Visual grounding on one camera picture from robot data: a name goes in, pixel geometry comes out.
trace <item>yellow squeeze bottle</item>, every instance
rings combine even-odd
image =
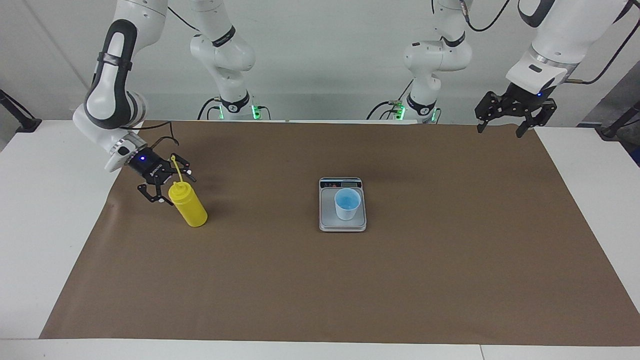
[[[180,168],[175,161],[175,156],[171,157],[175,168],[178,169],[178,176],[180,182],[173,182],[171,188],[169,188],[169,199],[173,202],[175,207],[180,211],[180,214],[185,219],[187,224],[191,227],[203,226],[207,222],[207,211],[202,206],[200,199],[196,195],[191,185],[182,180],[182,174]]]

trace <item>plastic cup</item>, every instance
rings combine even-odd
[[[345,188],[335,193],[335,212],[341,220],[348,221],[356,216],[362,203],[360,194],[351,188]]]

